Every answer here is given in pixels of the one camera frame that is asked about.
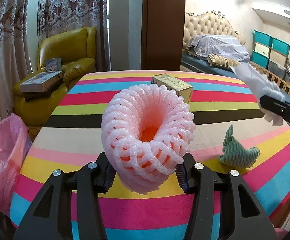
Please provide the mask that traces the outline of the brown wooden door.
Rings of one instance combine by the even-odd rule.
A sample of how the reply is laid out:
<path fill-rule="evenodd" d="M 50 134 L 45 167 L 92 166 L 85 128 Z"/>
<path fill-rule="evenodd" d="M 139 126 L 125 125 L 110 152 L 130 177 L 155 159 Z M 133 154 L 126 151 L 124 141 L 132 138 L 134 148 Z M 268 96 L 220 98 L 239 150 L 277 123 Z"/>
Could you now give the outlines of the brown wooden door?
<path fill-rule="evenodd" d="M 179 70 L 185 0 L 143 0 L 142 70 Z"/>

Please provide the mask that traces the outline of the wooden crib rail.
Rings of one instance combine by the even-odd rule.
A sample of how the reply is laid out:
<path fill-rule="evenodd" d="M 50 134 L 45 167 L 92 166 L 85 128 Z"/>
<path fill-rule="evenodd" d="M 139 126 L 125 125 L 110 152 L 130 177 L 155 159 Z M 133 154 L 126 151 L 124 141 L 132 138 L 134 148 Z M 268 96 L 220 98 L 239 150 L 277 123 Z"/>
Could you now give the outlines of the wooden crib rail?
<path fill-rule="evenodd" d="M 267 79 L 270 80 L 271 82 L 276 83 L 279 88 L 284 91 L 285 93 L 287 93 L 290 96 L 290 83 L 288 83 L 287 81 L 283 80 L 282 78 L 276 76 L 275 74 L 273 74 L 272 72 L 270 72 L 268 69 L 254 63 L 251 62 L 251 65 L 260 73 L 260 74 L 265 74 L 267 75 Z"/>

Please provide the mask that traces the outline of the yellow-green cardboard box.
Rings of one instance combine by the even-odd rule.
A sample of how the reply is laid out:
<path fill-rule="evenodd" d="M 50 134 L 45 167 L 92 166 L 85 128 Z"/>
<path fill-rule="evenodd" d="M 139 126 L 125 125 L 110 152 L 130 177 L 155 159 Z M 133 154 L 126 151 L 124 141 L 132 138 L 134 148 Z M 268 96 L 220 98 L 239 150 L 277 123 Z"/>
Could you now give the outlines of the yellow-green cardboard box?
<path fill-rule="evenodd" d="M 193 86 L 169 74 L 158 74 L 151 77 L 151 83 L 158 86 L 166 86 L 167 90 L 176 91 L 177 96 L 182 96 L 183 101 L 190 103 L 193 94 Z"/>

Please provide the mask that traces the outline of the small picture book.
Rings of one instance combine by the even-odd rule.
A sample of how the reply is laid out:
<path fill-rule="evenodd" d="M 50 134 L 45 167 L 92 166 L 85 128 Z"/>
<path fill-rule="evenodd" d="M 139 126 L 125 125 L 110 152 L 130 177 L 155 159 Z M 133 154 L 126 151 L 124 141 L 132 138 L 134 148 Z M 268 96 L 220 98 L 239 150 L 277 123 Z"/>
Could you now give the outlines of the small picture book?
<path fill-rule="evenodd" d="M 59 71 L 62 70 L 61 58 L 55 57 L 46 61 L 47 71 Z"/>

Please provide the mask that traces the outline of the pink plastic trash bag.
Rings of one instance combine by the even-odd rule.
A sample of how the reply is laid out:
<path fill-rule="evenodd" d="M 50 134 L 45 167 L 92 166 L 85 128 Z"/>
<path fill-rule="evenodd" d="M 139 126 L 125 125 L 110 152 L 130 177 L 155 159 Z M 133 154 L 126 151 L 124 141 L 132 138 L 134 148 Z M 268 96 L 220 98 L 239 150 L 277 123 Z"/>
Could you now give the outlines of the pink plastic trash bag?
<path fill-rule="evenodd" d="M 0 122 L 0 212 L 10 213 L 13 191 L 32 142 L 28 127 L 12 113 Z"/>

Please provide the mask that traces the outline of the plastic-wrapped bedding bundle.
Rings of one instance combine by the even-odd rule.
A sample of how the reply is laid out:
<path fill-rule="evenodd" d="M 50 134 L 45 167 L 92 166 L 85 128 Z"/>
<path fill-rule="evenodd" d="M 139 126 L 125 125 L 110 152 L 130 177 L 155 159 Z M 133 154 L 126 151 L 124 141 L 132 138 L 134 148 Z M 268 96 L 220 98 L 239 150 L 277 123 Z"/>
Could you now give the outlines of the plastic-wrapped bedding bundle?
<path fill-rule="evenodd" d="M 201 60 L 207 60 L 209 54 L 214 54 L 250 63 L 247 49 L 233 36 L 196 35 L 189 40 L 187 49 Z"/>

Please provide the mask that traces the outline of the blue mattress bed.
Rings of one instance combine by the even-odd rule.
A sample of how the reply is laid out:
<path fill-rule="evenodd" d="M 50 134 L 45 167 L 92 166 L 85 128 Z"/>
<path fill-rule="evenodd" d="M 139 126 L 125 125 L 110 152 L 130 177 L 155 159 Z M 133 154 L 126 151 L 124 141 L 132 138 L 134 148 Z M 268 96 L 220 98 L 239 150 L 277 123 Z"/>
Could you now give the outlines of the blue mattress bed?
<path fill-rule="evenodd" d="M 182 53 L 181 64 L 193 72 L 221 75 L 236 79 L 238 78 L 231 70 L 210 66 L 208 61 L 200 60 L 195 56 L 189 55 L 188 53 Z"/>

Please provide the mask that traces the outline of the green patterned cloth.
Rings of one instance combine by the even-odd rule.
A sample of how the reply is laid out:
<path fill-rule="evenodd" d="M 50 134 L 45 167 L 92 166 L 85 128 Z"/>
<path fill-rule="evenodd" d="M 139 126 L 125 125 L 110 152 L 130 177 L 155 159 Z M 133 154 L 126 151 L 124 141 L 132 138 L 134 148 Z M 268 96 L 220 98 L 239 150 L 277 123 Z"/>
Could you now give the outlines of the green patterned cloth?
<path fill-rule="evenodd" d="M 244 148 L 233 136 L 233 131 L 233 125 L 230 125 L 225 134 L 223 154 L 219 156 L 219 162 L 238 169 L 251 168 L 260 156 L 260 150 L 257 147 Z"/>

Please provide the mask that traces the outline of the beige tufted headboard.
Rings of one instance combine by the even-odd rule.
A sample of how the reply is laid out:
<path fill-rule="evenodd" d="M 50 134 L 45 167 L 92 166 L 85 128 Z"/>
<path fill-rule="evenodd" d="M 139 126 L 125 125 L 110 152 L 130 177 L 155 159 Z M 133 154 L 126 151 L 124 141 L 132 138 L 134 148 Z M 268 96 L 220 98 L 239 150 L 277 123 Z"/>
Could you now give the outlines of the beige tufted headboard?
<path fill-rule="evenodd" d="M 237 38 L 244 45 L 246 38 L 238 33 L 229 23 L 225 15 L 220 11 L 208 11 L 204 14 L 195 15 L 193 12 L 185 12 L 184 33 L 182 49 L 186 50 L 189 40 L 197 35 L 227 35 Z"/>

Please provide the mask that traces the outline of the white plastic bag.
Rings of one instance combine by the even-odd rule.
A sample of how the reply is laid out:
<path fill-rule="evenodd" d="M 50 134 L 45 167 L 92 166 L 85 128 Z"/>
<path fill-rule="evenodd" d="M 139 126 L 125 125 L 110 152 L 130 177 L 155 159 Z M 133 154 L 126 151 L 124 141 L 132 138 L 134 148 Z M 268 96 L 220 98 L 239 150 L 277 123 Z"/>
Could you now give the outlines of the white plastic bag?
<path fill-rule="evenodd" d="M 281 102 L 286 102 L 285 95 L 280 91 L 278 85 L 267 79 L 267 75 L 260 74 L 250 63 L 243 62 L 233 67 L 230 66 L 233 73 L 244 82 L 252 94 L 256 97 L 258 105 L 264 118 L 268 122 L 272 122 L 273 126 L 281 126 L 283 124 L 283 118 L 269 110 L 266 110 L 260 105 L 260 98 L 263 95 L 270 96 Z"/>

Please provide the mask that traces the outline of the striped gold pillow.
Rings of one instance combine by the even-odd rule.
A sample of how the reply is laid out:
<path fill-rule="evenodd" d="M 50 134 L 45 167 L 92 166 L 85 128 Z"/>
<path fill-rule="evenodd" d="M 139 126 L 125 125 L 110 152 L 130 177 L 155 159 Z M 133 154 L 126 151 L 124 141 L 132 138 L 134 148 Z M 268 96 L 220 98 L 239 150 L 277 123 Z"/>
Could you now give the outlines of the striped gold pillow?
<path fill-rule="evenodd" d="M 237 67 L 240 64 L 238 61 L 215 54 L 209 54 L 207 61 L 212 67 L 221 68 L 230 72 L 232 72 L 232 67 Z"/>

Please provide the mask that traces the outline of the lace curtain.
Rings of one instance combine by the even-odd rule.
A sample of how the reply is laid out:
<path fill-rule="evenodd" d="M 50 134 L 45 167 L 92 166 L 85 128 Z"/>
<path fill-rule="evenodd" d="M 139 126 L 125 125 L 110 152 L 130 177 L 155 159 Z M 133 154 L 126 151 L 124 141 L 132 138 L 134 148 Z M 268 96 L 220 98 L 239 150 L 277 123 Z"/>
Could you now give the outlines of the lace curtain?
<path fill-rule="evenodd" d="M 106 0 L 0 0 L 0 121 L 14 108 L 13 86 L 38 69 L 38 46 L 52 35 L 96 28 L 96 69 L 107 69 L 105 14 Z"/>

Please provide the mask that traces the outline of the stacked teal storage bins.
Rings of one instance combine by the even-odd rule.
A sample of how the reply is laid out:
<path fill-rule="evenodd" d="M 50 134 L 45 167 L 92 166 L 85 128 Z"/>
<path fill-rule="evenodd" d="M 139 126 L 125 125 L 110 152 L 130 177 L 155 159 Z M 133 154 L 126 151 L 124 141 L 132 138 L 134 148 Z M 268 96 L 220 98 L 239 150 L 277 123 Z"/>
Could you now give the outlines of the stacked teal storage bins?
<path fill-rule="evenodd" d="M 267 33 L 254 30 L 252 62 L 284 78 L 290 45 Z"/>

